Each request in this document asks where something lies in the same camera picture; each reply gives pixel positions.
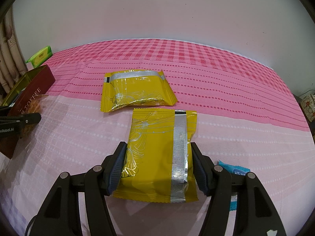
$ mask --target light pink fabric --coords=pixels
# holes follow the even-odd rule
[[[193,141],[203,154],[255,172],[272,198],[288,236],[315,206],[315,147],[305,118],[277,74],[218,49],[168,40],[117,40],[71,48],[48,61],[56,82],[42,120],[19,141],[12,160],[0,158],[1,207],[23,235],[57,176],[83,173],[127,141],[132,107],[100,112],[105,72],[163,70],[178,103],[196,110]],[[210,198],[157,204],[107,198],[118,235],[198,235]],[[80,210],[89,235],[84,199]],[[230,213],[226,235],[232,235]]]

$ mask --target blue gripper pad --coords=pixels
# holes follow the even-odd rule
[[[120,153],[118,154],[116,158],[113,168],[109,174],[109,184],[108,184],[107,191],[110,195],[112,194],[114,190],[117,189],[117,186],[119,184],[123,162],[125,159],[126,149],[127,149],[127,144],[124,143],[123,147],[121,148]]]
[[[194,176],[197,181],[198,188],[204,193],[204,195],[208,196],[210,190],[207,184],[207,174],[204,171],[204,168],[202,167],[201,162],[198,159],[195,152],[193,151],[192,153],[193,153],[193,171],[194,171]]]

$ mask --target blue label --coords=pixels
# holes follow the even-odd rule
[[[239,170],[239,169],[233,169],[233,173],[241,176],[245,176],[246,172]]]

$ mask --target silver seam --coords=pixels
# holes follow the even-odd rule
[[[118,79],[126,79],[126,78],[133,78],[133,77],[145,77],[145,76],[158,76],[160,77],[162,80],[165,79],[164,75],[160,75],[158,72],[156,71],[152,71],[152,70],[146,70],[146,71],[135,71],[135,72],[125,72],[125,73],[116,73],[113,74],[110,79],[109,82],[112,82],[114,80],[118,80]]]
[[[186,114],[175,114],[170,195],[171,202],[186,202],[185,190],[188,184],[187,144],[188,140]]]

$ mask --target open tin box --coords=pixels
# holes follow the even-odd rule
[[[15,84],[13,89],[2,102],[1,106],[9,106],[17,95],[19,95],[24,89],[22,94],[17,98],[17,100],[15,100],[15,104],[10,109],[7,116],[18,116],[23,114],[34,97],[39,94],[45,94],[54,82],[55,78],[48,65],[43,65],[30,70]],[[18,140],[18,135],[1,138],[0,152],[11,159]]]

